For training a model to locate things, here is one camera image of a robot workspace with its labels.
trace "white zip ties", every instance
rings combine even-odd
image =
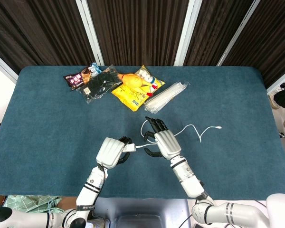
[[[161,110],[170,100],[172,100],[176,95],[182,92],[188,82],[182,84],[181,82],[174,83],[169,88],[162,91],[160,94],[157,94],[155,97],[150,98],[144,103],[144,109],[151,113],[157,113]]]

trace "plastic bag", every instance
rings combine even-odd
[[[85,67],[83,70],[76,74],[66,75],[63,78],[66,80],[71,90],[78,89],[86,84],[92,77],[97,76],[101,73],[98,65],[96,63],[92,63],[90,66]]]
[[[118,78],[115,67],[111,65],[97,76],[92,77],[87,84],[79,88],[79,91],[84,96],[86,102],[90,103],[95,99],[101,98],[107,91],[119,84],[121,84],[121,80]]]
[[[138,71],[135,72],[136,75],[139,75],[145,81],[152,83],[152,85],[157,86],[159,89],[165,83],[153,77],[146,67],[143,65]],[[142,86],[141,89],[146,93],[154,93],[157,89],[154,89],[152,86]],[[118,88],[112,91],[112,94],[118,97],[118,99],[124,103],[128,108],[133,112],[137,111],[138,108],[149,98],[146,94],[139,93],[134,91],[132,88],[122,84]]]
[[[172,100],[176,95],[181,93],[189,85],[188,82],[182,84],[180,82],[174,83],[168,89],[165,89],[160,94],[152,97],[144,103],[144,109],[151,112],[152,114],[157,113],[161,110],[170,100]]]

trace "robot finger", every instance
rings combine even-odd
[[[132,143],[132,139],[129,138],[129,137],[126,137],[126,136],[123,136],[119,139],[119,141],[123,142],[125,145],[126,144],[129,144],[129,143]]]
[[[144,148],[144,151],[151,157],[162,157],[162,153],[160,151],[152,152],[148,148]]]
[[[156,119],[156,123],[158,124],[159,128],[161,129],[161,131],[168,130],[167,126],[165,125],[165,123],[162,120]]]
[[[157,122],[155,119],[152,119],[152,118],[149,118],[149,117],[145,117],[146,120],[151,124],[151,127],[153,128],[154,132],[157,133],[157,132],[160,132],[161,129],[159,128]]]
[[[129,158],[129,156],[130,152],[125,153],[125,155],[118,160],[117,165],[123,164]]]
[[[147,131],[147,132],[144,134],[143,139],[144,139],[145,141],[147,141],[148,137],[151,137],[151,138],[154,138],[154,139],[155,139],[154,134],[155,134],[154,132],[149,132],[149,131]]]

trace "yellow package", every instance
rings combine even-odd
[[[153,77],[144,65],[138,71],[136,71],[135,74],[139,75],[145,81],[152,83],[154,87],[157,87],[156,89],[149,85],[140,87],[146,93],[154,93],[162,85],[165,84],[163,81],[160,81],[157,78]],[[149,98],[148,95],[136,92],[125,84],[122,84],[113,90],[112,94],[117,96],[118,99],[133,112],[137,111],[137,109]]]

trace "table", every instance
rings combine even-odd
[[[145,144],[140,136],[145,116],[162,119],[174,133],[187,124],[200,132],[223,127],[209,129],[202,143],[190,128],[177,136],[181,154],[212,198],[264,200],[285,193],[285,153],[258,70],[147,67],[166,82],[159,92],[174,82],[190,83],[151,114],[143,107],[132,112],[111,93],[87,104],[63,79],[82,68],[30,66],[21,71],[0,128],[0,195],[77,196],[105,137],[125,135],[136,145]],[[130,73],[139,67],[116,69]],[[143,149],[108,173],[101,197],[187,198],[169,161]]]

